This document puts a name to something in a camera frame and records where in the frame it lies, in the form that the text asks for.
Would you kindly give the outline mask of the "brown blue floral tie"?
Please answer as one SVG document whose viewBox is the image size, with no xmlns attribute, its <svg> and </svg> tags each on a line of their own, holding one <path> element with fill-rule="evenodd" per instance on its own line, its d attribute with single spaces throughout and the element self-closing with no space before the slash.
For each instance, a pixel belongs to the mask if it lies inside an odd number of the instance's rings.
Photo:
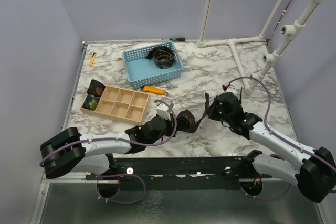
<svg viewBox="0 0 336 224">
<path fill-rule="evenodd" d="M 199 120 L 196 120 L 195 116 L 188 109 L 180 112 L 177 116 L 177 131 L 194 133 L 199 128 L 204 118 L 209 118 L 213 121 L 219 121 L 220 118 L 218 115 L 216 115 L 215 112 L 215 109 L 218 106 L 218 99 L 215 98 L 211 105 L 209 104 L 209 101 L 210 96 L 208 93 L 205 93 L 204 112 Z"/>
</svg>

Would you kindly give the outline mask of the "wooden compartment tray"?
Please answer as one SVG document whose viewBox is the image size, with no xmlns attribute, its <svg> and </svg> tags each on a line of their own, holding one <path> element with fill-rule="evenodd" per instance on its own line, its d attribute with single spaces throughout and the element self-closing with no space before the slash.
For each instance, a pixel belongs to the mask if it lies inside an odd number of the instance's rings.
<svg viewBox="0 0 336 224">
<path fill-rule="evenodd" d="M 83 103 L 80 110 L 84 114 L 139 125 L 146 116 L 149 102 L 148 93 L 106 86 L 94 111 L 82 108 Z"/>
</svg>

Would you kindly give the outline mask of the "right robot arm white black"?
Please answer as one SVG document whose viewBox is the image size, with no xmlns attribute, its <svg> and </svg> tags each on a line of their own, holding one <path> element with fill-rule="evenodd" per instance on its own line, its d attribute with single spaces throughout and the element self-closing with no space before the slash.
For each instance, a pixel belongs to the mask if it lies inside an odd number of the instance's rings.
<svg viewBox="0 0 336 224">
<path fill-rule="evenodd" d="M 270 175 L 296 186 L 309 200 L 320 203 L 335 187 L 335 161 L 329 150 L 301 144 L 271 128 L 259 116 L 245 112 L 241 100 L 226 92 L 214 99 L 208 117 L 226 123 L 229 129 L 261 144 L 280 156 L 279 159 L 257 154 L 241 164 L 246 177 Z"/>
</svg>

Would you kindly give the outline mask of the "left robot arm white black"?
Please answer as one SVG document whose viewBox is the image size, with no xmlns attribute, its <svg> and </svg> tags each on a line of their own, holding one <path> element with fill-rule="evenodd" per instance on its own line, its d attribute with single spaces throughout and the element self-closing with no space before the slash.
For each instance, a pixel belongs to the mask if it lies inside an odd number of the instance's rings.
<svg viewBox="0 0 336 224">
<path fill-rule="evenodd" d="M 73 171 L 82 160 L 107 154 L 134 154 L 147 147 L 163 145 L 174 137 L 177 119 L 158 115 L 142 126 L 135 126 L 119 134 L 80 134 L 76 127 L 69 127 L 42 143 L 40 167 L 46 178 L 55 179 Z"/>
</svg>

